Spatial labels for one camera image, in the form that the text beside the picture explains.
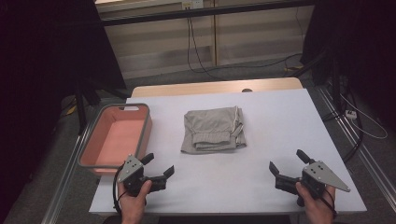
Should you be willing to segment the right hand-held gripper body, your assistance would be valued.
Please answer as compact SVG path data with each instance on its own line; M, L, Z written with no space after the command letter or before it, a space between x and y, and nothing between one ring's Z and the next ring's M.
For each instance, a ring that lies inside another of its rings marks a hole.
M309 190L313 199L319 199L327 186L350 192L350 187L323 161L311 161L303 168L301 177L289 177L279 173L275 178L275 188L297 195L297 204L301 207L304 206L304 199L295 187L297 182Z

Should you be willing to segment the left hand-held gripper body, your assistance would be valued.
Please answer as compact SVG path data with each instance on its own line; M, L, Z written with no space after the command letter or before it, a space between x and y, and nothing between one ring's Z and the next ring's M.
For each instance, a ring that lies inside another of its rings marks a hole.
M148 180L152 182L150 192L166 189L167 178L164 175L145 176L144 166L138 158L129 155L120 170L117 181L123 184L131 196L137 196L143 184Z

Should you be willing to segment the pink basket with grey rim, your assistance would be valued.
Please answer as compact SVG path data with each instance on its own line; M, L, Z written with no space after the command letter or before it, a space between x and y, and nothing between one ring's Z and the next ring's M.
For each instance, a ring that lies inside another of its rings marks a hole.
M145 104L112 104L86 132L78 164L95 175L114 175L129 155L146 155L152 121Z

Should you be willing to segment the grey shorts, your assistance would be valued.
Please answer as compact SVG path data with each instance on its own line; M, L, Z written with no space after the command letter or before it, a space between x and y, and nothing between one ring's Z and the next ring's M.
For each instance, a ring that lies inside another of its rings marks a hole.
M183 153L209 154L247 145L243 110L238 106L189 111L184 127Z

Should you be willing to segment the person's left hand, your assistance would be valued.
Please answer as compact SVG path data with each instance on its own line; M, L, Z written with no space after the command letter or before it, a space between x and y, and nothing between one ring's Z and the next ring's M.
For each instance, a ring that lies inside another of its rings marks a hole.
M136 197L125 193L126 189L122 183L118 184L120 197L121 215L123 217L143 217L145 210L146 196L149 194L152 182L146 181Z

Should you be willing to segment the person's right hand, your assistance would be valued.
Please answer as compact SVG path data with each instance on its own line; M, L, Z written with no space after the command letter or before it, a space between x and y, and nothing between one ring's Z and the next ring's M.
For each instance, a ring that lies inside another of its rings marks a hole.
M334 217L332 209L321 199L314 200L309 190L300 182L295 185L298 193L304 199L305 214L310 224L332 224Z

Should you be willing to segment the white table cover board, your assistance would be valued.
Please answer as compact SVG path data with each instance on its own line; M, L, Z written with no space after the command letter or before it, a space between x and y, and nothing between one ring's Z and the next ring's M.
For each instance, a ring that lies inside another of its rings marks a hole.
M348 185L348 191L336 193L338 213L366 209L305 89L144 97L141 101L150 109L147 150L155 156L145 173L153 176L169 167L175 169L166 188L147 197L150 215L298 213L296 196L276 189L269 170L273 163L281 174L299 176L304 163L296 155L298 149L324 161ZM246 147L205 155L181 152L187 112L234 105L243 110Z

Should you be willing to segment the light wooden table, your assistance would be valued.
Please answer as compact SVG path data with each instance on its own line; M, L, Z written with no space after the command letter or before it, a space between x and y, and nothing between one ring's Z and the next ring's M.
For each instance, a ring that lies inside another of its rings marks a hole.
M209 93L242 92L242 89L253 91L281 91L299 90L303 87L301 81L296 77L247 79L232 81L214 81L202 83L185 83L142 86L133 90L132 96L136 97L156 97L175 96Z

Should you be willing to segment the black tripod stand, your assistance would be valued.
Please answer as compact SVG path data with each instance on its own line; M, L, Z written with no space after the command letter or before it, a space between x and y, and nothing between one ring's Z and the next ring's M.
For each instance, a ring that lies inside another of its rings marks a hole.
M123 100L129 97L129 94L123 89L111 88L108 85L105 85L104 83L101 83L92 78L77 78L75 80L75 97L78 110L79 134L83 133L88 123L84 101L87 101L89 105L99 105L101 102L101 98L96 92L97 90L105 91Z

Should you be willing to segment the black metal stand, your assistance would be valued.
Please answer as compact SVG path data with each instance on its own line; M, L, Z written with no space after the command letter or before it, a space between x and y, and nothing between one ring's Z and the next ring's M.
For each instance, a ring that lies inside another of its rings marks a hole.
M322 85L330 80L332 82L333 105L337 112L341 112L340 64L336 50L330 47L323 47L319 50L311 50L304 47L300 62L303 67L288 75L288 77L299 78L306 72L311 71L316 85Z

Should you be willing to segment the black curtain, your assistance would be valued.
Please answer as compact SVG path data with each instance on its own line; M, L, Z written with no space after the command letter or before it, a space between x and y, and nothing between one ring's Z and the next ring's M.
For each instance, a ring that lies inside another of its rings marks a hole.
M337 62L351 88L396 131L396 0L318 0L301 63L322 52L314 82L324 83Z
M81 90L125 86L96 0L0 0L0 223Z

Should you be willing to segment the black horizontal bar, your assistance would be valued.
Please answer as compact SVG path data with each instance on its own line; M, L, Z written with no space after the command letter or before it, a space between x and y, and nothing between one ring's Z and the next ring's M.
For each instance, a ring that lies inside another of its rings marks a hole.
M162 12L162 13L154 13L148 15L110 17L109 19L101 19L101 23L104 26L114 26L114 25L141 23L141 22L168 21L168 20L187 19L187 18L214 16L214 15L223 15L223 14L244 13L244 12L272 10L272 9L284 9L291 7L307 7L307 6L313 6L317 1L318 0L276 0L267 3L236 5L236 6L227 6L227 7L207 7L200 9L187 9L187 10L179 10L175 12Z

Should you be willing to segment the aluminium floor rail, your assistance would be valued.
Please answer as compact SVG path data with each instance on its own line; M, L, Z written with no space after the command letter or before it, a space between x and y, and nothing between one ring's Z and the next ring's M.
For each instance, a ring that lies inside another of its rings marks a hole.
M85 224L95 221L89 213L95 177L78 167L78 125L61 122L46 160L54 191L40 224Z
M376 183L378 189L385 197L392 211L396 214L396 182L393 182L389 178L384 170L384 165L375 159L371 149L364 143L365 140L369 139L385 141L389 137L388 131L375 119L359 109L353 100L349 100L345 96L341 95L341 102L345 103L346 107L350 108L350 110L357 112L356 119L348 119L345 116L345 113L342 114L335 110L331 93L326 88L318 89L318 92L325 105L331 111L326 119L334 119L352 145L352 149L342 155L343 161L345 163L349 163L353 158L359 157L371 178ZM375 126L381 129L384 134L372 134L366 131L362 126L362 119L369 119Z

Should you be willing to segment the white wall socket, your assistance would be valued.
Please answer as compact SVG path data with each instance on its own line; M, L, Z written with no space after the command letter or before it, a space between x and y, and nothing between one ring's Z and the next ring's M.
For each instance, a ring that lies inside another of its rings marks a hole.
M187 9L199 9L204 7L204 0L183 0L181 7Z

